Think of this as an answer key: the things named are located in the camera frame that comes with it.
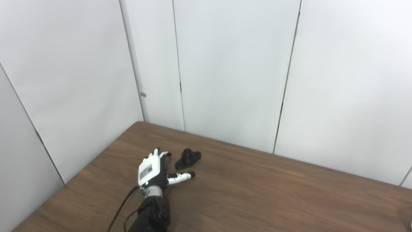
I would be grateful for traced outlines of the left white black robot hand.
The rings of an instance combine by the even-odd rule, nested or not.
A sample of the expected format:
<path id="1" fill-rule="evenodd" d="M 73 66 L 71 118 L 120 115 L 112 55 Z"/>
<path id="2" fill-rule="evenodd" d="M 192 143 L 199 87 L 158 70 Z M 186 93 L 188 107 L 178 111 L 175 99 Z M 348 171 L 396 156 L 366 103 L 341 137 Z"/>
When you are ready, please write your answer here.
<path id="1" fill-rule="evenodd" d="M 172 156 L 168 151 L 161 152 L 156 148 L 144 157 L 138 168 L 138 185 L 140 189 L 157 189 L 164 191 L 169 185 L 178 184 L 195 177 L 193 171 L 187 173 L 172 173 L 166 171 L 166 158 Z"/>

